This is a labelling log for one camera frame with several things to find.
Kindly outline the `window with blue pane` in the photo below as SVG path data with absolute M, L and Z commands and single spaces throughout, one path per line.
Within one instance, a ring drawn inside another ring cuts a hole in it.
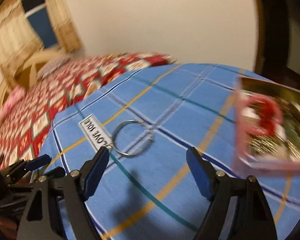
M 22 0 L 25 18 L 41 38 L 44 48 L 52 48 L 58 45 L 54 34 L 45 0 Z

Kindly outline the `cream wooden headboard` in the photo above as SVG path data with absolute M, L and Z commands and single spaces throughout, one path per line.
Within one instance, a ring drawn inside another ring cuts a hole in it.
M 17 85 L 25 89 L 32 87 L 37 82 L 37 71 L 50 60 L 65 55 L 65 50 L 61 48 L 43 49 L 34 53 L 25 63 L 17 70 L 14 80 Z M 7 100 L 12 88 L 8 85 L 6 78 L 0 84 L 0 109 Z

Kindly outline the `thin silver bangle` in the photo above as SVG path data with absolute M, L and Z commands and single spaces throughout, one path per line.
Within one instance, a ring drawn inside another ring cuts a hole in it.
M 135 158 L 144 154 L 155 140 L 152 126 L 140 120 L 120 123 L 111 137 L 112 149 L 124 158 Z

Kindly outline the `pink metal tin box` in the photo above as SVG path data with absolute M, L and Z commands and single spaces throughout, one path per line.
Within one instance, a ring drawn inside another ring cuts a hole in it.
M 300 154 L 286 146 L 280 103 L 300 110 L 300 90 L 240 76 L 235 86 L 236 154 L 250 168 L 300 173 Z

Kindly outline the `blue plaid tablecloth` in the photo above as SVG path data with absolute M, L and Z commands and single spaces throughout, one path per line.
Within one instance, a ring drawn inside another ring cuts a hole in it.
M 51 157 L 51 168 L 70 173 L 91 159 L 120 123 L 144 121 L 154 132 L 152 146 L 135 158 L 112 150 L 86 202 L 103 239 L 193 238 L 210 203 L 186 163 L 192 146 L 228 176 L 256 175 L 277 236 L 285 239 L 300 220 L 300 173 L 256 170 L 238 159 L 234 91 L 240 76 L 267 80 L 216 64 L 126 72 L 58 113 L 40 153 Z

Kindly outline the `red patterned bed quilt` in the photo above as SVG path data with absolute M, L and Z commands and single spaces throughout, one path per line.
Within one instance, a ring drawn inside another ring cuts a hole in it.
M 120 75 L 175 63 L 169 54 L 116 53 L 72 59 L 26 90 L 0 124 L 0 168 L 38 157 L 55 116 Z

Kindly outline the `checked pillow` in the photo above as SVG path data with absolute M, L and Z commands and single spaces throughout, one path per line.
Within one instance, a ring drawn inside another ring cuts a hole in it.
M 59 67 L 62 67 L 65 63 L 68 63 L 68 61 L 70 61 L 71 59 L 72 57 L 69 55 L 62 55 L 48 61 L 43 67 L 39 69 L 36 77 L 38 79 L 45 78 L 49 74 L 52 74 L 52 72 L 58 69 Z

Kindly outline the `pink pillow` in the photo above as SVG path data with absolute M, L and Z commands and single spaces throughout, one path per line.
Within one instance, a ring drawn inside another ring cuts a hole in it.
M 17 103 L 25 97 L 25 94 L 26 90 L 22 86 L 16 86 L 11 91 L 11 93 L 7 97 L 7 100 L 3 103 L 3 106 L 0 109 L 0 124 L 6 119 L 8 114 L 17 105 Z

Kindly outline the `left beige curtain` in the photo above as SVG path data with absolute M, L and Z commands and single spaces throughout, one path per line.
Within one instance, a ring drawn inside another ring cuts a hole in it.
M 0 6 L 0 70 L 12 80 L 19 67 L 44 44 L 25 17 L 22 0 L 4 0 Z

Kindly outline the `beige window curtain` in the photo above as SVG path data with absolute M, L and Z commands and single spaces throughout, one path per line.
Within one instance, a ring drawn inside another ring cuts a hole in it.
M 81 48 L 66 0 L 45 0 L 47 13 L 58 44 L 66 52 Z

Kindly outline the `green jade bangle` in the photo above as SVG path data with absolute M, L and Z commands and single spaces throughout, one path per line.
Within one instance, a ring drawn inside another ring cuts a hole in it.
M 292 154 L 300 154 L 300 110 L 291 102 L 280 103 L 286 146 Z

